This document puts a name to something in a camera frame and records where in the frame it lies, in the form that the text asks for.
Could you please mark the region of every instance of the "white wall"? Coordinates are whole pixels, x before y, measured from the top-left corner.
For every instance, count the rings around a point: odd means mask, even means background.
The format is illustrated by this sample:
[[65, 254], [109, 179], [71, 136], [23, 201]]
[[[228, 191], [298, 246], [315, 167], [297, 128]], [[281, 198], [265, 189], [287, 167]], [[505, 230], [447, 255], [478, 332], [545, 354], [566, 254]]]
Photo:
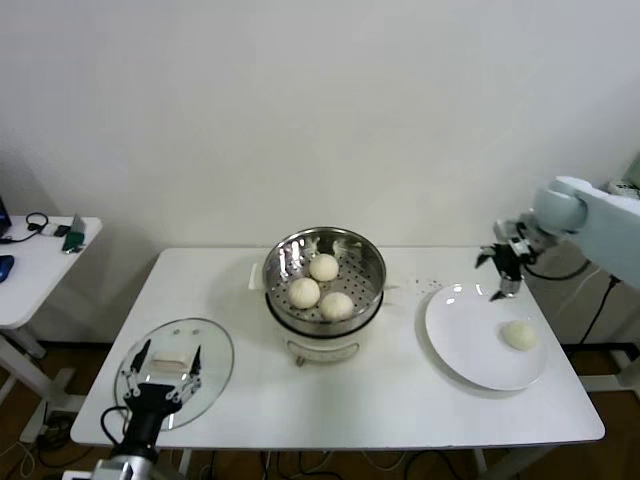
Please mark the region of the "white wall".
[[36, 325], [112, 338], [169, 245], [269, 245], [316, 224], [472, 245], [557, 174], [620, 175], [640, 143], [639, 14], [635, 0], [0, 2], [2, 195], [106, 226]]

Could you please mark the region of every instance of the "metal rim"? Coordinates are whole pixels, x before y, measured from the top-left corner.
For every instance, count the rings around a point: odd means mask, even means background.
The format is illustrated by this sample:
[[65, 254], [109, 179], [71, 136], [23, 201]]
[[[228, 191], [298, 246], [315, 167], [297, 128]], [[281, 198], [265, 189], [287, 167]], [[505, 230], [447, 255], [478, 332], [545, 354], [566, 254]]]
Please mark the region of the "metal rim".
[[[271, 256], [274, 254], [274, 252], [277, 252], [280, 248], [283, 248], [286, 244], [288, 244], [289, 242], [291, 242], [292, 240], [295, 240], [298, 237], [301, 237], [303, 235], [309, 235], [312, 233], [316, 233], [316, 232], [320, 232], [320, 231], [332, 231], [334, 233], [340, 233], [340, 234], [345, 234], [345, 235], [352, 235], [353, 237], [357, 238], [359, 241], [364, 242], [366, 244], [368, 244], [372, 251], [375, 253], [378, 261], [380, 262], [380, 267], [382, 269], [382, 275], [383, 278], [386, 278], [387, 276], [387, 266], [384, 262], [384, 258], [382, 257], [382, 254], [380, 253], [380, 251], [378, 250], [378, 248], [366, 237], [363, 237], [362, 235], [360, 235], [359, 233], [356, 233], [352, 230], [348, 230], [346, 228], [340, 228], [340, 227], [311, 227], [311, 228], [306, 228], [304, 230], [300, 230], [296, 233], [293, 233], [285, 238], [283, 238], [282, 240], [280, 240], [280, 242], [278, 242], [278, 244], [273, 247], [271, 250], [269, 250], [269, 253], [266, 256], [266, 260], [265, 260], [265, 265], [268, 261], [269, 258], [271, 258]], [[267, 269], [263, 268], [262, 269], [262, 281], [264, 285], [268, 284], [268, 279], [267, 279]], [[373, 301], [380, 301], [379, 304], [382, 304], [382, 293], [384, 291], [384, 282], [382, 283], [382, 286], [380, 287], [380, 291], [377, 293], [377, 295], [375, 296], [375, 298], [373, 299]], [[317, 323], [324, 323], [327, 325], [339, 325], [340, 323], [343, 322], [348, 322], [350, 320], [352, 320], [354, 317], [358, 316], [358, 315], [362, 315], [363, 313], [365, 313], [368, 309], [370, 308], [370, 306], [362, 306], [360, 308], [358, 308], [357, 310], [354, 311], [354, 314], [352, 317], [347, 318], [345, 320], [340, 320], [337, 322], [328, 322], [328, 321], [318, 321]]]

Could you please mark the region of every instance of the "white plate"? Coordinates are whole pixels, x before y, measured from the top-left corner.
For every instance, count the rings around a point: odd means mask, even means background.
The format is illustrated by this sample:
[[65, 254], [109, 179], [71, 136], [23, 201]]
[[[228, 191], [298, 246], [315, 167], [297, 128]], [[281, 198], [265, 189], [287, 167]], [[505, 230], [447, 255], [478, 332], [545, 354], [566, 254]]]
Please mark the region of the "white plate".
[[[492, 293], [478, 284], [442, 288], [427, 305], [427, 334], [438, 355], [462, 377], [492, 390], [520, 390], [542, 374], [547, 349], [517, 298], [489, 302]], [[536, 331], [532, 350], [516, 350], [502, 337], [501, 328], [513, 320], [526, 321]]]

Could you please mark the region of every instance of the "wooden floor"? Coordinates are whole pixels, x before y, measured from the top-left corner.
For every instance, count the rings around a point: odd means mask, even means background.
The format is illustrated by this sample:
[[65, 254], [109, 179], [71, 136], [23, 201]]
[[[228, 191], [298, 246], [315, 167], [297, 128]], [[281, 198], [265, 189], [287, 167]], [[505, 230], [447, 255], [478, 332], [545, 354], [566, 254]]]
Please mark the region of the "wooden floor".
[[[49, 349], [47, 357], [41, 361], [42, 368], [49, 376], [62, 367], [73, 366], [77, 373], [69, 387], [70, 393], [86, 394], [91, 388], [106, 351], [81, 349]], [[613, 362], [603, 354], [580, 353], [575, 356], [574, 364], [581, 374], [606, 374], [615, 372]], [[6, 372], [0, 370], [0, 383], [7, 377]], [[592, 395], [593, 402], [598, 409], [607, 429], [606, 437], [597, 443], [562, 446], [556, 448], [538, 463], [531, 466], [520, 475], [521, 480], [553, 480], [553, 479], [581, 479], [581, 480], [637, 480], [640, 479], [640, 404], [630, 393], [599, 393]], [[9, 397], [0, 407], [0, 453], [13, 444], [22, 428], [38, 404], [38, 398], [23, 385], [16, 385]], [[86, 447], [70, 444], [57, 452], [43, 454], [45, 462], [61, 464], [76, 458], [87, 450]], [[108, 455], [108, 449], [93, 449], [85, 458], [74, 463], [76, 470], [92, 470], [96, 461]], [[505, 450], [487, 452], [489, 463], [495, 462]], [[399, 458], [399, 453], [371, 453], [372, 460], [379, 465], [390, 465]], [[344, 480], [359, 478], [369, 479], [402, 479], [405, 478], [407, 462], [416, 455], [410, 452], [402, 464], [391, 472], [375, 470], [367, 463], [360, 452], [335, 453], [330, 458], [324, 470], [337, 472]], [[5, 479], [11, 468], [20, 461], [23, 451], [14, 448], [8, 454], [0, 457], [0, 479]], [[472, 454], [469, 451], [447, 452], [453, 468], [460, 478], [469, 480], [475, 476]], [[169, 452], [163, 452], [164, 461], [170, 461]], [[271, 456], [271, 464], [279, 457], [282, 476], [276, 473], [269, 475], [271, 479], [294, 476], [299, 472], [297, 452], [286, 452]], [[174, 452], [173, 462], [177, 466], [180, 452]], [[306, 452], [303, 455], [305, 469], [310, 469], [322, 460], [322, 453]], [[209, 478], [206, 466], [211, 461], [210, 452], [194, 452], [189, 470], [189, 478]], [[262, 466], [257, 452], [224, 451], [218, 452], [214, 460], [216, 478], [219, 479], [261, 479]], [[37, 463], [33, 479], [60, 478], [62, 469], [46, 468]], [[19, 479], [20, 472], [14, 471], [12, 479]], [[317, 478], [332, 478], [331, 475], [317, 476]], [[455, 480], [441, 455], [433, 452], [422, 454], [411, 463], [408, 478]]]

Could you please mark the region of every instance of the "white table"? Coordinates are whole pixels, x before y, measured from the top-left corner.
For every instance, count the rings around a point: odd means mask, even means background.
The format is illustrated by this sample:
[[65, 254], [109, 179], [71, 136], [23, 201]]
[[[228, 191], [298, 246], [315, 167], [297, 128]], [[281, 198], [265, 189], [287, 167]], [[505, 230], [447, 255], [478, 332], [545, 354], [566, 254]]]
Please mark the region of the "white table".
[[[113, 383], [129, 349], [171, 320], [223, 325], [235, 367], [216, 403], [196, 421], [164, 432], [159, 447], [200, 449], [431, 449], [546, 446], [593, 441], [604, 426], [528, 288], [517, 299], [548, 344], [548, 366], [520, 392], [476, 387], [424, 342], [425, 296], [443, 285], [498, 285], [491, 262], [475, 270], [474, 248], [384, 248], [394, 283], [363, 349], [333, 365], [297, 367], [284, 350], [252, 264], [267, 249], [169, 249], [160, 255], [73, 426], [78, 443], [108, 445], [98, 419], [114, 405]], [[108, 418], [111, 431], [122, 426]], [[506, 478], [548, 448], [509, 455], [486, 478]]]
[[[71, 225], [71, 220], [71, 217], [49, 218], [51, 223], [61, 225]], [[86, 224], [84, 244], [88, 246], [101, 230], [102, 223], [97, 218], [83, 220]], [[12, 216], [11, 221], [13, 225], [5, 236], [20, 239], [33, 233], [27, 230], [25, 217]], [[41, 218], [36, 217], [33, 221], [41, 222]], [[0, 365], [11, 374], [0, 388], [0, 403], [8, 395], [16, 379], [42, 397], [43, 402], [20, 437], [20, 440], [28, 443], [35, 440], [40, 429], [44, 401], [49, 402], [49, 412], [77, 412], [84, 398], [64, 392], [73, 376], [72, 369], [62, 369], [51, 380], [4, 338], [11, 338], [35, 358], [44, 356], [44, 349], [29, 333], [26, 324], [80, 256], [77, 253], [62, 252], [63, 242], [64, 238], [36, 235], [23, 243], [0, 245], [0, 255], [13, 255], [15, 258], [9, 276], [0, 283]]]

